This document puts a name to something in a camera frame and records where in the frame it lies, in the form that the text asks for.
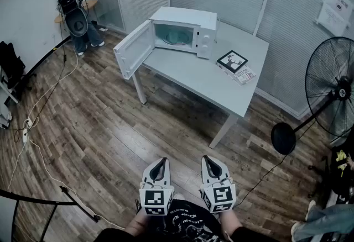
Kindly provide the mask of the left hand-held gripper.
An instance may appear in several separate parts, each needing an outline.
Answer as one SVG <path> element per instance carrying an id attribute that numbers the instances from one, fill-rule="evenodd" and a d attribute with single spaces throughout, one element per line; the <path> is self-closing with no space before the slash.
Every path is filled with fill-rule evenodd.
<path id="1" fill-rule="evenodd" d="M 139 190 L 140 204 L 146 215 L 167 215 L 174 194 L 169 160 L 163 157 L 151 163 L 144 170 L 142 181 Z"/>

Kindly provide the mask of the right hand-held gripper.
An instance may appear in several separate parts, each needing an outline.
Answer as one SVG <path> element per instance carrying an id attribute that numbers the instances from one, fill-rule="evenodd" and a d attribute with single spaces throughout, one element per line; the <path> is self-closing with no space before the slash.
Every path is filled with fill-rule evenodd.
<path id="1" fill-rule="evenodd" d="M 229 177 L 227 166 L 215 157 L 201 159 L 201 198 L 210 213 L 216 214 L 233 208 L 236 203 L 236 185 Z"/>

